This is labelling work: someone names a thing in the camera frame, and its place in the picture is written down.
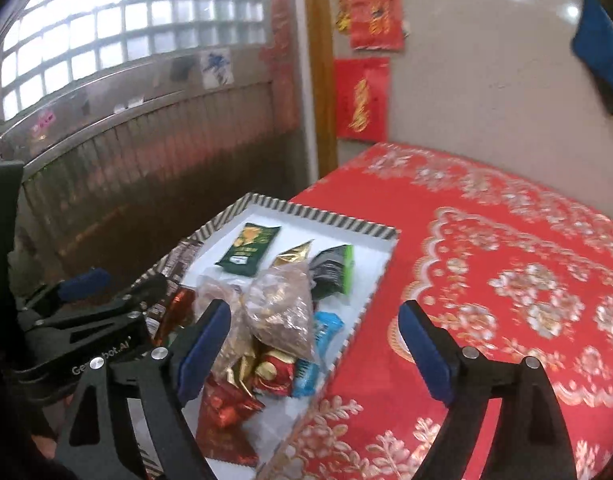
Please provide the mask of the red foil snack packet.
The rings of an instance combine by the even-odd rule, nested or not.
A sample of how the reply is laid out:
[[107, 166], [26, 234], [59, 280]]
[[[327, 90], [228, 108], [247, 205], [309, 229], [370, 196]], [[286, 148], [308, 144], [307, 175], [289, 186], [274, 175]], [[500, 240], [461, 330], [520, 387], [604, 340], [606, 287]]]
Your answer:
[[259, 455], [242, 425], [264, 408], [254, 396], [229, 382], [218, 382], [210, 374], [202, 389], [196, 430], [196, 442], [204, 457], [256, 468]]

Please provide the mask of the dark brown chocolate bar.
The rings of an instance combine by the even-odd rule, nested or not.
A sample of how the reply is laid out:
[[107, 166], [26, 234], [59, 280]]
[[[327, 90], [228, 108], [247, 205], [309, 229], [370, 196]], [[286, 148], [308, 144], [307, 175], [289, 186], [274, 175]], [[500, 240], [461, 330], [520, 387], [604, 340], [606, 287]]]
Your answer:
[[152, 278], [156, 274], [161, 274], [166, 279], [164, 294], [146, 309], [145, 321], [150, 336], [156, 336], [157, 330], [163, 321], [166, 310], [168, 310], [172, 299], [180, 289], [184, 275], [195, 261], [201, 250], [202, 244], [198, 240], [188, 238], [181, 240], [168, 255], [162, 257], [149, 270], [147, 270], [138, 280], [139, 283]]

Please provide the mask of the red gold candy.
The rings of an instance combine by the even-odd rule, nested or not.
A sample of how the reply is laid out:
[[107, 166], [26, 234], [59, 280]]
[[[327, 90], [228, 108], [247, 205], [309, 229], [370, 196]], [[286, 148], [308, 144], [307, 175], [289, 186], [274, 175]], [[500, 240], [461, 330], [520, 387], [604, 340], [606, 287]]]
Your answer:
[[271, 396], [291, 396], [297, 360], [282, 351], [267, 349], [253, 372], [256, 392]]

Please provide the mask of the clear bag of candies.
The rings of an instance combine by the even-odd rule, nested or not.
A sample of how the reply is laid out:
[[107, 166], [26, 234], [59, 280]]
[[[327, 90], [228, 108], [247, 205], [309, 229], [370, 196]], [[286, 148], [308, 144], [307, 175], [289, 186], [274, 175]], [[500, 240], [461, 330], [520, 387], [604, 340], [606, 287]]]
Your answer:
[[251, 333], [262, 344], [315, 362], [314, 309], [305, 261], [271, 266], [244, 294]]

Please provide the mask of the gold foil snack bag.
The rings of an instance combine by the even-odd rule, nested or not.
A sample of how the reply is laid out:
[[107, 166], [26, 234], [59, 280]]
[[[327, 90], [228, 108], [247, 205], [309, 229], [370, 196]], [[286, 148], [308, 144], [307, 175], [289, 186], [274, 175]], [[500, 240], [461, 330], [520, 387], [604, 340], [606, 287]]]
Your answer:
[[[290, 248], [286, 250], [285, 252], [282, 252], [281, 254], [277, 255], [275, 259], [273, 260], [271, 266], [282, 266], [283, 264], [294, 263], [294, 262], [299, 262], [299, 261], [305, 261], [306, 263], [308, 263], [308, 254], [309, 254], [310, 248], [311, 248], [311, 244], [309, 242], [306, 242], [302, 245]], [[272, 347], [269, 347], [266, 344], [262, 344], [262, 342], [260, 342], [258, 339], [256, 339], [256, 341], [258, 341], [259, 344], [261, 344], [262, 353], [267, 349], [273, 349]]]

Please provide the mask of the brown metal gate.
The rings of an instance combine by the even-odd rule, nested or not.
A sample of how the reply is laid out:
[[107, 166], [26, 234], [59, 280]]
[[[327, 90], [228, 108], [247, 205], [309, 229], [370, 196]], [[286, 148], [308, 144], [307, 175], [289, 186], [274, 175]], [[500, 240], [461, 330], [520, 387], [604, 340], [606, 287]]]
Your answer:
[[211, 88], [198, 53], [159, 56], [0, 130], [0, 156], [26, 165], [9, 257], [16, 294], [93, 268], [122, 288], [244, 194], [305, 187], [293, 55], [237, 49], [232, 73]]

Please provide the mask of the red floral tablecloth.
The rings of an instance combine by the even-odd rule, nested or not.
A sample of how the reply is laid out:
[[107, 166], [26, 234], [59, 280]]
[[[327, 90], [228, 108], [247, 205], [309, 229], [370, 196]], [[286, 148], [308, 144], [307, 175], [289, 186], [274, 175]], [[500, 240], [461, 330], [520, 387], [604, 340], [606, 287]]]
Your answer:
[[533, 356], [561, 404], [579, 478], [613, 456], [613, 222], [530, 181], [378, 144], [298, 196], [399, 240], [350, 348], [267, 479], [410, 479], [447, 412], [397, 322], [414, 299], [458, 344]]

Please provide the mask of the dark green snack packet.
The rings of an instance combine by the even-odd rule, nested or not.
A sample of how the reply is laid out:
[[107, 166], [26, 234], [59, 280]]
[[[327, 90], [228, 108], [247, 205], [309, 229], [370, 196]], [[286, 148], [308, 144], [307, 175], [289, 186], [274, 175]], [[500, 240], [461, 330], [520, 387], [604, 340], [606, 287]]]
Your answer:
[[279, 232], [280, 226], [247, 222], [216, 265], [227, 273], [253, 278]]

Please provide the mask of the light blue snack packet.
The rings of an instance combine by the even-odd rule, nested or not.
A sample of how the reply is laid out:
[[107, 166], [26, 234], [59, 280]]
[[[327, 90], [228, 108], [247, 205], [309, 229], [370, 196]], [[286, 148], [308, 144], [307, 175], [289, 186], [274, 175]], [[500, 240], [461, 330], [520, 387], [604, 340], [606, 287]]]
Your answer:
[[325, 356], [333, 339], [343, 330], [343, 320], [335, 313], [316, 312], [314, 316], [316, 361], [298, 360], [291, 395], [294, 398], [313, 396], [320, 372], [325, 367]]

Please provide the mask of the striped white snack tray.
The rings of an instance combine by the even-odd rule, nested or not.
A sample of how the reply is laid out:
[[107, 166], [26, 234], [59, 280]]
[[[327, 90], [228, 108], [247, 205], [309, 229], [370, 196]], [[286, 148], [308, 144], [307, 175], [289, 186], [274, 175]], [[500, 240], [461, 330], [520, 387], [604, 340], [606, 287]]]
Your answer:
[[183, 408], [190, 444], [220, 479], [380, 478], [352, 436], [367, 412], [333, 385], [399, 233], [392, 226], [250, 193], [152, 267], [147, 316], [162, 346], [212, 299], [232, 317], [210, 374]]

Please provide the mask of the black green snack packet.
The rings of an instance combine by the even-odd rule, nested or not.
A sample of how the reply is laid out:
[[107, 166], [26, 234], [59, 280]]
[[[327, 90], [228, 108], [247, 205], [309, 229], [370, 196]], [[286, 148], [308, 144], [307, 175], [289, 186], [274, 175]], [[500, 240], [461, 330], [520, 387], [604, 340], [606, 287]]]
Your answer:
[[316, 255], [309, 264], [312, 299], [321, 301], [334, 295], [349, 296], [353, 266], [352, 245], [331, 247]]

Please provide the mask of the glass block window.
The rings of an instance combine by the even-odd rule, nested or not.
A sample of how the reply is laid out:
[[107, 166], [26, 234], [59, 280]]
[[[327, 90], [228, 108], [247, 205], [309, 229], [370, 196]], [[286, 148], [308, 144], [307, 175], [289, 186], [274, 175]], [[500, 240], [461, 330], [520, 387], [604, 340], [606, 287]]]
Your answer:
[[209, 88], [231, 84], [235, 47], [266, 41], [265, 0], [29, 0], [0, 47], [0, 120], [82, 80], [197, 49]]

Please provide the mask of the lower red paper poster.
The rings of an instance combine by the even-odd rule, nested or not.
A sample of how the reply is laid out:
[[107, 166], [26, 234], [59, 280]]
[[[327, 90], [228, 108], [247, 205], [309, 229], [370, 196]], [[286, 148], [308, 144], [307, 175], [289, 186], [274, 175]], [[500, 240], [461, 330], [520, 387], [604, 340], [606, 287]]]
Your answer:
[[336, 58], [338, 139], [385, 142], [388, 137], [389, 58]]

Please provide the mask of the blue cloth on wall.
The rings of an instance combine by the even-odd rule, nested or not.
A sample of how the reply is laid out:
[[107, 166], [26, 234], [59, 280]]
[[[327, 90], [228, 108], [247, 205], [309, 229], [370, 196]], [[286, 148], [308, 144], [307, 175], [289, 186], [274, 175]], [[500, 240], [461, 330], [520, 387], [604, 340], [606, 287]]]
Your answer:
[[613, 116], [613, 22], [599, 0], [583, 0], [571, 50], [590, 73], [603, 107]]

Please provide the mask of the wooden door frame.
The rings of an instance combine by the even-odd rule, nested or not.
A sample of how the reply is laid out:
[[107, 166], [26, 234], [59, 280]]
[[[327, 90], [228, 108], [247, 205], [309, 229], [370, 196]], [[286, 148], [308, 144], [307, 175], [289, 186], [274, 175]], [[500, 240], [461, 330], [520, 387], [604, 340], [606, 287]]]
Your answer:
[[317, 177], [338, 167], [333, 20], [329, 0], [305, 0], [317, 154]]

